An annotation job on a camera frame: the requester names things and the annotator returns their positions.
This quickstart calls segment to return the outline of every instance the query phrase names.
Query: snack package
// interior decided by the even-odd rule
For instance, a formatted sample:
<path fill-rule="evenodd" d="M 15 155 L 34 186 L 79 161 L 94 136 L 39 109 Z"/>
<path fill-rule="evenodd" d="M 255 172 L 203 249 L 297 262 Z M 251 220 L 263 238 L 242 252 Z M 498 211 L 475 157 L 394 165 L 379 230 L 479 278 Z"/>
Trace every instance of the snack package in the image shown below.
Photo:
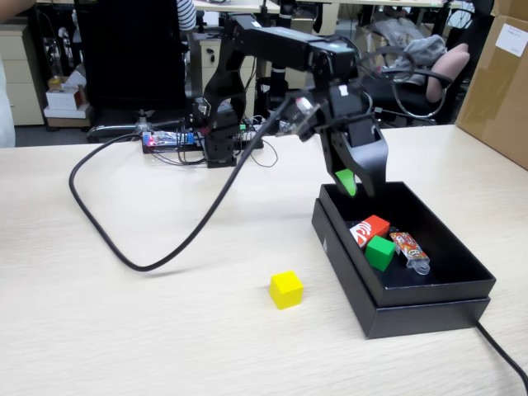
<path fill-rule="evenodd" d="M 371 216 L 352 227 L 350 232 L 357 244 L 360 245 L 360 248 L 364 248 L 376 235 L 382 238 L 387 235 L 389 226 L 390 224 L 388 221 L 380 219 L 378 216 Z"/>
<path fill-rule="evenodd" d="M 394 249 L 396 254 L 402 252 L 407 258 L 408 268 L 414 268 L 414 271 L 420 275 L 427 275 L 429 273 L 431 270 L 429 267 L 429 257 L 409 233 L 391 233 L 390 237 L 396 244 L 396 248 Z"/>

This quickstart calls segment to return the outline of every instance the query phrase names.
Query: green object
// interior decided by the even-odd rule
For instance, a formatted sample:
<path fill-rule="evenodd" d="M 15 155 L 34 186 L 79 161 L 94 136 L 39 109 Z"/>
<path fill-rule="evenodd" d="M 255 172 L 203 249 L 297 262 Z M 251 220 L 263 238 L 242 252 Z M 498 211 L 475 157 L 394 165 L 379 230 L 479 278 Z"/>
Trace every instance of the green object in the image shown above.
<path fill-rule="evenodd" d="M 350 169 L 343 169 L 342 171 L 336 172 L 337 178 L 341 181 L 342 185 L 346 188 L 351 196 L 356 194 L 356 182 L 354 181 L 354 172 Z"/>
<path fill-rule="evenodd" d="M 385 271 L 394 255 L 394 243 L 375 236 L 366 245 L 365 257 L 374 268 Z"/>

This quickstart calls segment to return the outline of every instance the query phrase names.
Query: red box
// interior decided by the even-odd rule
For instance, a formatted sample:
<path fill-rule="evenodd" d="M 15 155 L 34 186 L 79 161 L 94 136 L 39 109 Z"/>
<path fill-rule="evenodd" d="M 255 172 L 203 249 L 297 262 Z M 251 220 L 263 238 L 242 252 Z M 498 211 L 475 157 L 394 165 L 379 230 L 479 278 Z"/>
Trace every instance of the red box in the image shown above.
<path fill-rule="evenodd" d="M 370 240 L 375 237 L 384 238 L 389 231 L 389 222 L 378 216 L 371 216 L 350 229 L 350 232 L 360 248 L 364 248 Z"/>

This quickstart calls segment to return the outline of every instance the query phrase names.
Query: black chair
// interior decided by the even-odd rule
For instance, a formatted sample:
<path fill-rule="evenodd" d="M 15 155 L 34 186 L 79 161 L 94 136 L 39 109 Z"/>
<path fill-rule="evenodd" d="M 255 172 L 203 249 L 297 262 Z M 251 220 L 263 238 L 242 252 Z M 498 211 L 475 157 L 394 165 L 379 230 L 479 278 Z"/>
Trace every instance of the black chair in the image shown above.
<path fill-rule="evenodd" d="M 390 79 L 365 79 L 363 85 L 372 99 L 379 118 L 387 123 L 393 121 L 396 116 L 405 117 L 408 124 L 415 119 L 437 124 L 451 123 L 457 110 L 455 98 L 464 80 L 472 76 L 477 67 L 492 23 L 492 16 L 477 16 L 459 39 L 452 43 L 451 48 L 462 43 L 469 47 L 469 62 L 454 81 L 441 75 L 433 76 L 431 72 L 425 70 L 416 71 L 417 74 L 435 77 L 440 81 L 443 95 L 441 101 L 437 103 L 430 103 L 426 99 L 426 86 L 392 83 Z"/>
<path fill-rule="evenodd" d="M 150 130 L 147 111 L 186 107 L 185 47 L 174 0 L 75 0 L 87 95 L 100 109 L 139 112 L 135 124 L 96 126 L 89 139 Z"/>

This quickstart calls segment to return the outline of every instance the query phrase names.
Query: striped shirt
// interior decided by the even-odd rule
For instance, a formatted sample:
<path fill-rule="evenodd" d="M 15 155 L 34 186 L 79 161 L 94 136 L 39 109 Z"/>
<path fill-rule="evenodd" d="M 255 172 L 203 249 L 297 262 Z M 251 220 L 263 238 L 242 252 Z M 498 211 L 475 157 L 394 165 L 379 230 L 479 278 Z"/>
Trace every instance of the striped shirt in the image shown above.
<path fill-rule="evenodd" d="M 189 31 L 196 26 L 196 8 L 192 0 L 176 0 L 178 25 L 181 31 Z"/>

